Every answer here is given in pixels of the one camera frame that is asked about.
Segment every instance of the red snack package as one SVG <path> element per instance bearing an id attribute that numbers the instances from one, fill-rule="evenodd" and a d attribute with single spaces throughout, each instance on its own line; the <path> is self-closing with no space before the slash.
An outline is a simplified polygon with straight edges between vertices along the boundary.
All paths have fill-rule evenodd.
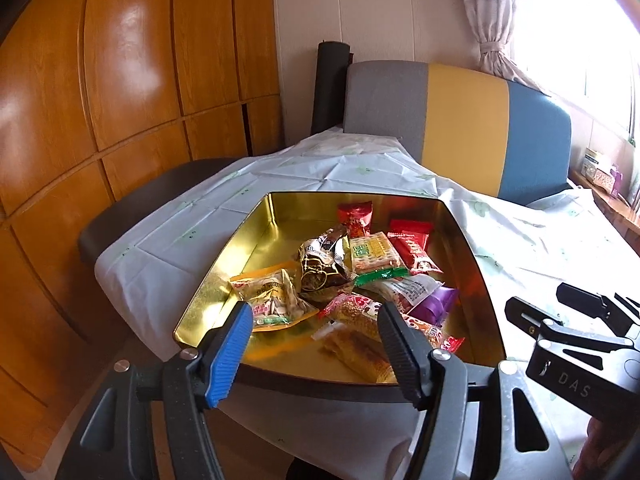
<path id="1" fill-rule="evenodd" d="M 427 245 L 429 243 L 429 235 L 426 233 L 414 233 L 411 231 L 402 231 L 403 235 L 408 235 L 414 239 L 414 242 L 420 245 L 425 251 L 427 250 Z"/>
<path id="2" fill-rule="evenodd" d="M 389 230 L 395 233 L 407 231 L 410 233 L 424 233 L 428 235 L 433 231 L 433 224 L 431 222 L 420 222 L 418 220 L 394 219 L 389 222 Z"/>
<path id="3" fill-rule="evenodd" d="M 416 243 L 412 234 L 388 232 L 386 236 L 400 254 L 402 261 L 409 269 L 409 274 L 442 272 L 426 251 Z"/>
<path id="4" fill-rule="evenodd" d="M 359 238 L 371 234 L 372 202 L 340 204 L 338 221 L 347 228 L 349 238 Z"/>

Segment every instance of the purple snack package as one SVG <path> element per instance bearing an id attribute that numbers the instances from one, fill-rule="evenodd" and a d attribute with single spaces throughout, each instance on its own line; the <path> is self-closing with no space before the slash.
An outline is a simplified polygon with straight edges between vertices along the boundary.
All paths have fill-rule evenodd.
<path id="1" fill-rule="evenodd" d="M 442 326 L 442 323 L 457 299 L 458 290 L 456 288 L 441 286 L 413 307 L 409 311 L 409 314 L 416 319 L 432 325 Z"/>

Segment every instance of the gold tin tray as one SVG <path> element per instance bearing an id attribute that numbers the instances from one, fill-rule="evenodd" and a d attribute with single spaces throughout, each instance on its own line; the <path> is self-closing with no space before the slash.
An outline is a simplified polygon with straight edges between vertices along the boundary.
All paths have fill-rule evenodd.
<path id="1" fill-rule="evenodd" d="M 228 241 L 204 277 L 174 338 L 197 346 L 221 326 L 238 300 L 228 277 L 292 259 L 302 242 L 335 225 L 337 206 L 373 202 L 372 232 L 386 231 L 391 218 L 430 221 L 429 254 L 438 276 L 460 292 L 444 329 L 465 337 L 457 355 L 465 362 L 495 366 L 505 358 L 494 307 L 476 260 L 456 220 L 440 200 L 387 194 L 273 192 L 266 195 Z M 290 328 L 254 333 L 236 381 L 284 393 L 366 402 L 406 402 L 396 384 L 368 384 L 337 359 L 319 351 L 311 335 L 315 317 Z"/>

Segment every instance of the window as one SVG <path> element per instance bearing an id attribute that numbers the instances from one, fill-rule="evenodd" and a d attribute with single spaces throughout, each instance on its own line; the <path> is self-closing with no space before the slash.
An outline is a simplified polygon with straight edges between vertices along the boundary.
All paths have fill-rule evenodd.
<path id="1" fill-rule="evenodd" d="M 543 88 L 633 142 L 640 35 L 615 0 L 517 0 L 511 55 Z"/>

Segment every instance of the blue gripper pad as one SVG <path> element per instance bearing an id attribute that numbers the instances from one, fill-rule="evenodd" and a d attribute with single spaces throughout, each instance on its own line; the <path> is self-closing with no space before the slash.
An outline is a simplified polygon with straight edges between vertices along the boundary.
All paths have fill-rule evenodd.
<path id="1" fill-rule="evenodd" d="M 210 408 L 215 408 L 220 400 L 228 396 L 253 328 L 254 316 L 245 303 L 209 367 L 209 385 L 205 399 Z"/>

